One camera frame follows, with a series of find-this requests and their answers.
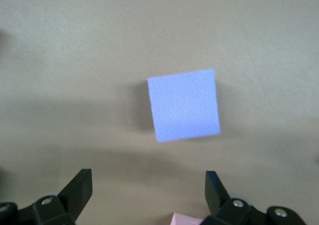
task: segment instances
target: pink foam piece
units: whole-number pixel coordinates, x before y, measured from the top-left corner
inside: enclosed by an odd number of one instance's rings
[[[193,218],[187,215],[174,213],[170,225],[200,225],[203,219]]]

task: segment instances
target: tan surface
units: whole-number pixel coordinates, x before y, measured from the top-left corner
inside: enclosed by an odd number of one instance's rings
[[[319,224],[319,0],[0,0],[0,200],[92,168],[78,225],[203,218],[206,170]],[[158,144],[146,78],[214,68],[217,137]]]

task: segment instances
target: screw head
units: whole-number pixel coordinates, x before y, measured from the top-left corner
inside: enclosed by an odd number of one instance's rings
[[[278,216],[283,217],[283,218],[288,216],[286,211],[283,209],[275,209],[275,214],[277,214]]]
[[[7,211],[8,208],[9,208],[9,204],[7,204],[6,206],[0,207],[0,213]]]
[[[244,206],[244,203],[240,200],[234,200],[233,205],[235,205],[235,207],[242,208]]]
[[[42,202],[41,202],[41,204],[42,204],[42,205],[49,204],[49,203],[51,203],[52,199],[53,199],[52,197],[43,199]]]

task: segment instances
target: foam block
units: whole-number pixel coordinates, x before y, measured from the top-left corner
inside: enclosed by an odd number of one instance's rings
[[[214,70],[148,78],[158,142],[220,134]]]
[[[170,225],[200,225],[203,219],[192,218],[183,214],[174,213]]]

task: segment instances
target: black plastic bracket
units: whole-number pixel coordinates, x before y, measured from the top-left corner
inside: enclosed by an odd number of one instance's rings
[[[45,196],[18,210],[15,203],[0,203],[0,225],[75,225],[92,196],[92,171],[82,169],[58,196]]]
[[[269,207],[264,214],[242,199],[231,199],[215,171],[206,172],[205,198],[211,215],[201,225],[306,225],[285,207]]]

